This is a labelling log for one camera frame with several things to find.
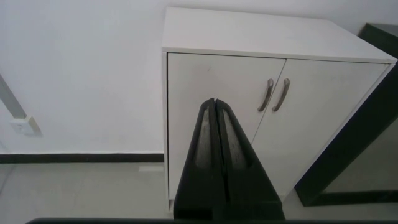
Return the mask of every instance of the gray floor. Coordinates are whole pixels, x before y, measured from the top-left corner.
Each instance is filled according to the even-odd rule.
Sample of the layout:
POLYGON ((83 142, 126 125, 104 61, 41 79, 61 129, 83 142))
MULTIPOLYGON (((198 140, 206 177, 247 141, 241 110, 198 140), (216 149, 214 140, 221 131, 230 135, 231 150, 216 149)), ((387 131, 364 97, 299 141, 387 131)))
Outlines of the gray floor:
MULTIPOLYGON (((0 165, 0 223, 39 217, 172 218, 163 164, 0 165)), ((295 192, 288 219, 398 220, 398 204, 304 208, 295 192)))

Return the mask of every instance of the wall socket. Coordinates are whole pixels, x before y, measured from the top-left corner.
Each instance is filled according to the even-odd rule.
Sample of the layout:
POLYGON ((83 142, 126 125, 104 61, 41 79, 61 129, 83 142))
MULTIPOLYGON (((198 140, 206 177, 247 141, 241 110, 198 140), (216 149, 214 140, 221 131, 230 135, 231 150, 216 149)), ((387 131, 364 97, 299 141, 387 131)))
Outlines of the wall socket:
POLYGON ((17 134, 26 136, 41 135, 40 128, 32 116, 26 116, 25 119, 13 119, 10 121, 10 125, 17 134))

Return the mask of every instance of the white cabinet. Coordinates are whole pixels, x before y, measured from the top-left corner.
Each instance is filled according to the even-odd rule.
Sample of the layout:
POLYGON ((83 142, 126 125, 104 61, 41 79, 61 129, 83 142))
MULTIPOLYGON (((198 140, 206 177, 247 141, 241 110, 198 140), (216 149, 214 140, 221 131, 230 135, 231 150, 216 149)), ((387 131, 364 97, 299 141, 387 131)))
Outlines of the white cabinet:
POLYGON ((278 195, 286 196, 376 82, 386 64, 286 61, 252 142, 278 195), (289 79, 280 102, 283 80, 289 79))
POLYGON ((169 53, 167 61, 169 189, 174 198, 200 105, 209 98, 228 102, 252 141, 264 114, 257 108, 268 80, 277 81, 285 59, 169 53))
POLYGON ((170 201, 205 100, 232 107, 284 197, 396 62, 326 20, 172 7, 162 50, 170 201))

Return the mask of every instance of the white wall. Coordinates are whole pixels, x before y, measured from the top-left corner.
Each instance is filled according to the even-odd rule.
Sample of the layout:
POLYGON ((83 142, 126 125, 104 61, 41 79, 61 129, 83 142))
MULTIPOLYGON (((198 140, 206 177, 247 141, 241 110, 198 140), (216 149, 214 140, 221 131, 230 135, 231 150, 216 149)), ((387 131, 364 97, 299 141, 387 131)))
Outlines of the white wall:
POLYGON ((0 104, 0 153, 162 152, 160 43, 167 5, 398 24, 395 0, 0 1, 0 73, 42 138, 0 104))

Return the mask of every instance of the metal handle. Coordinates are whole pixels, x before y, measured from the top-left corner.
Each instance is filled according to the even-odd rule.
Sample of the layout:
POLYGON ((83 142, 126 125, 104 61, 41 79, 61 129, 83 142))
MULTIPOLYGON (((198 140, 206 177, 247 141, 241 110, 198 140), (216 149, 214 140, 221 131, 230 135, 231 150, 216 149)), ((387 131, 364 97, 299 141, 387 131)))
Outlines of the metal handle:
POLYGON ((272 88, 274 87, 274 81, 270 78, 268 79, 267 89, 266 89, 266 98, 262 102, 262 105, 258 107, 258 110, 261 112, 267 106, 269 98, 271 97, 272 88))
POLYGON ((290 86, 290 80, 288 78, 285 78, 285 80, 284 80, 284 89, 282 90, 282 95, 280 96, 278 104, 276 104, 276 106, 274 106, 272 108, 273 112, 278 111, 280 106, 284 102, 286 94, 287 94, 287 90, 289 90, 289 86, 290 86))

